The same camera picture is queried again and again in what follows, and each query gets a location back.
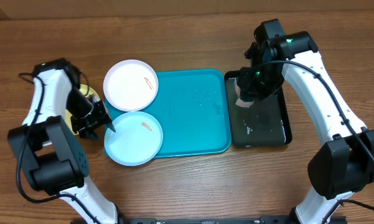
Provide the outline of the pink plate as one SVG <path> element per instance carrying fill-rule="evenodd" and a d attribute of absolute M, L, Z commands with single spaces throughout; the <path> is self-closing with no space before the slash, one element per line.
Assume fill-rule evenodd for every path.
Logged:
<path fill-rule="evenodd" d="M 103 91 L 106 100 L 121 111 L 139 111 L 149 106 L 159 90 L 157 73 L 140 60 L 123 60 L 105 75 Z"/>

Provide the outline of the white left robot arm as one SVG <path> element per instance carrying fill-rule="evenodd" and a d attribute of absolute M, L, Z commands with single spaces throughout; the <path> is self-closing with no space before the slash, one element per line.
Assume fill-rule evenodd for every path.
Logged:
<path fill-rule="evenodd" d="M 83 76 L 65 58 L 19 74 L 34 84 L 34 94 L 22 125 L 7 134 L 17 159 L 17 189 L 31 203 L 67 202 L 82 223 L 127 223 L 93 183 L 85 151 L 74 135 L 97 140 L 100 126 L 115 130 L 106 105 L 80 91 Z"/>

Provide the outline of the light blue plate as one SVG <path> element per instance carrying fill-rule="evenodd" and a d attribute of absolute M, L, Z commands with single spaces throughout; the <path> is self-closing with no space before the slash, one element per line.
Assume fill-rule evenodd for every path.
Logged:
<path fill-rule="evenodd" d="M 164 134 L 158 120 L 142 112 L 127 112 L 105 131 L 104 147 L 110 159 L 123 166 L 140 166 L 159 152 Z"/>

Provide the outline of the teal sponge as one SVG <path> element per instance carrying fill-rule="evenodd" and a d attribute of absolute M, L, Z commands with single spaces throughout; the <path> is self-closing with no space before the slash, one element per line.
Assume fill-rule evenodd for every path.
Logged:
<path fill-rule="evenodd" d="M 242 108 L 249 108 L 252 106 L 255 102 L 255 100 L 252 97 L 249 96 L 242 96 L 241 95 L 241 88 L 237 84 L 238 78 L 235 78 L 234 80 L 234 88 L 237 95 L 236 105 Z"/>

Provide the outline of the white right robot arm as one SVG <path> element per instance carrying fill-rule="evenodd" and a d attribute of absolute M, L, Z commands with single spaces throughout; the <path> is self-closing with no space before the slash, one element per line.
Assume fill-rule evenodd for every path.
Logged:
<path fill-rule="evenodd" d="M 336 209 L 374 182 L 374 129 L 357 117 L 327 73 L 306 31 L 287 34 L 277 19 L 262 22 L 245 52 L 249 67 L 234 82 L 240 107 L 289 83 L 316 128 L 320 149 L 307 166 L 311 189 L 291 210 L 291 223 L 328 223 Z"/>

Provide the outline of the yellow-green plate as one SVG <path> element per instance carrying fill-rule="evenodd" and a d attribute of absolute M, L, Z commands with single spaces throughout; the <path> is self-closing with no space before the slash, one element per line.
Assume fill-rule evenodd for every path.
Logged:
<path fill-rule="evenodd" d="M 90 96 L 94 96 L 97 100 L 100 100 L 99 94 L 92 87 L 89 87 L 88 85 L 81 84 L 80 88 L 79 88 L 79 91 L 83 95 L 85 95 L 86 98 L 88 98 Z M 72 114 L 68 110 L 65 110 L 65 122 L 66 122 L 67 126 L 69 127 L 69 129 L 71 130 L 71 132 L 74 135 L 78 135 L 78 133 L 74 132 L 73 129 L 72 129 L 71 117 L 72 117 Z"/>

